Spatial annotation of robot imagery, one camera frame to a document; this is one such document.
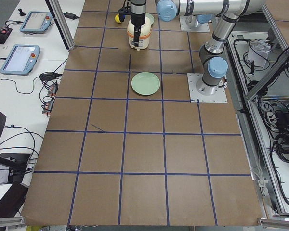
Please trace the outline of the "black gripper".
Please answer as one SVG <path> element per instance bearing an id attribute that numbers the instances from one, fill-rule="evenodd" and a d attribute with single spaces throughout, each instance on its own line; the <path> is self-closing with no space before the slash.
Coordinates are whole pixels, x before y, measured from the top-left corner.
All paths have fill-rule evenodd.
<path id="1" fill-rule="evenodd" d="M 134 31 L 141 33 L 141 27 L 145 23 L 145 13 L 135 14 L 131 12 L 131 23 L 134 25 Z M 135 34 L 135 47 L 137 51 L 139 50 L 139 33 Z"/>

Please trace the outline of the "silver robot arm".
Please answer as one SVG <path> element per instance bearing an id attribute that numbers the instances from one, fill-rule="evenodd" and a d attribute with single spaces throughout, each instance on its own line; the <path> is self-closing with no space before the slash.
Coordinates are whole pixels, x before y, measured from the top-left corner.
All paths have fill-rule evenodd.
<path id="1" fill-rule="evenodd" d="M 243 15 L 249 15 L 263 7 L 263 0 L 157 0 L 156 11 L 164 22 L 176 16 L 213 14 L 220 19 L 211 38 L 199 51 L 204 74 L 196 83 L 198 92 L 212 96 L 216 93 L 221 79 L 226 75 L 228 64 L 219 57 L 235 24 Z"/>
<path id="2" fill-rule="evenodd" d="M 213 14 L 199 14 L 187 16 L 185 22 L 191 27 L 198 27 L 201 24 L 208 23 L 213 17 Z"/>

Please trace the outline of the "green plate near arm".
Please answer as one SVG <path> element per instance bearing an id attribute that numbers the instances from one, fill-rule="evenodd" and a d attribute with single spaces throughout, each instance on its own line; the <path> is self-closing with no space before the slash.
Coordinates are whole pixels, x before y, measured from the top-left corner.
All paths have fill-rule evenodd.
<path id="1" fill-rule="evenodd" d="M 131 87 L 136 93 L 143 96 L 149 96 L 159 90 L 160 80 L 153 73 L 141 72 L 132 78 Z"/>
<path id="2" fill-rule="evenodd" d="M 154 19 L 154 16 L 150 13 L 146 13 L 146 17 L 148 17 L 150 19 L 150 23 L 151 25 L 153 25 L 155 19 Z"/>

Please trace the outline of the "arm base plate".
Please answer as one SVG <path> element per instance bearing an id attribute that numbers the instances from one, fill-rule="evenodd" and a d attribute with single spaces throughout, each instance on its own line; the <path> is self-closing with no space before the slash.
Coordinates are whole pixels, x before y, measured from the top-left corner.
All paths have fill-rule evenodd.
<path id="1" fill-rule="evenodd" d="M 217 86 L 208 86 L 203 82 L 202 73 L 188 73 L 188 87 L 192 103 L 228 103 L 223 81 Z"/>
<path id="2" fill-rule="evenodd" d="M 209 33 L 210 28 L 208 23 L 199 23 L 196 16 L 180 16 L 180 27 L 183 32 L 198 32 L 198 33 Z"/>

